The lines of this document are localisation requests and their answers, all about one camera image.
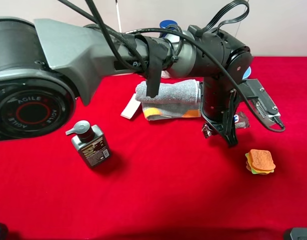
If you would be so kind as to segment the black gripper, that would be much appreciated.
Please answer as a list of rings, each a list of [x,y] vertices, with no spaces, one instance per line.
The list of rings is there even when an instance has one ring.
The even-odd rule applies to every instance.
[[[228,146],[238,144],[234,115],[240,97],[224,76],[204,77],[201,83],[201,114],[210,135],[221,135]]]

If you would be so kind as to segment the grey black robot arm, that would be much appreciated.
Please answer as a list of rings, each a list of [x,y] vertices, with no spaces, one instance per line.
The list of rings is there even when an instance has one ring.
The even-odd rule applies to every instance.
[[[237,144],[234,124],[225,116],[241,98],[231,90],[243,81],[252,62],[248,46],[225,31],[195,37],[185,31],[184,44],[166,37],[126,34],[114,39],[118,60],[103,33],[51,19],[28,22],[0,17],[0,141],[40,137],[72,117],[75,99],[88,105],[104,77],[136,73],[147,93],[158,94],[161,72],[172,78],[203,78],[203,113],[213,133]]]

